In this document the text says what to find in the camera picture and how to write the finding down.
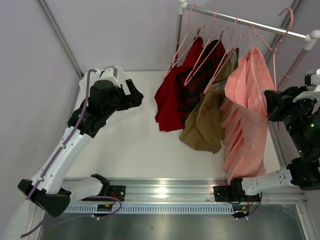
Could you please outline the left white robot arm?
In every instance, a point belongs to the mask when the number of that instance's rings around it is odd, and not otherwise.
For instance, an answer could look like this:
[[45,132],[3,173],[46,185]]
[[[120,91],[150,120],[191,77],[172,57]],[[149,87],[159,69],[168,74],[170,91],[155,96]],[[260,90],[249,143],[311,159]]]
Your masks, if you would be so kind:
[[142,104],[144,96],[133,81],[127,79],[125,83],[129,94],[125,94],[123,86],[116,86],[110,80],[98,80],[88,88],[47,162],[32,179],[22,179],[18,184],[18,189],[51,217],[60,216],[71,202],[109,195],[110,181],[97,173],[75,184],[67,185],[63,181],[77,157],[112,114]]

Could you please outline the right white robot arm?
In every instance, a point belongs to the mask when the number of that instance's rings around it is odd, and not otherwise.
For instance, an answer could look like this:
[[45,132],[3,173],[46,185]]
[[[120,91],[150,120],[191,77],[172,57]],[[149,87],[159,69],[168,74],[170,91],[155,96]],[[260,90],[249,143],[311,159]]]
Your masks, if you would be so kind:
[[267,119],[282,122],[299,157],[277,171],[256,177],[235,178],[230,183],[234,197],[255,196],[284,186],[304,191],[320,188],[320,111],[314,110],[320,99],[320,87],[289,87],[284,91],[266,90]]

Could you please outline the pink pleated skirt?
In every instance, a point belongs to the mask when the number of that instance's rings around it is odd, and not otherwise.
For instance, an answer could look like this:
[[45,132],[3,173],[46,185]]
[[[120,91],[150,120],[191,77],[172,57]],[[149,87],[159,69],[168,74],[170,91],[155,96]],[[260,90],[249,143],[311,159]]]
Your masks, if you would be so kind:
[[268,120],[264,92],[274,89],[261,51],[252,47],[228,77],[220,107],[221,126],[225,130],[223,169],[229,183],[235,178],[265,173]]

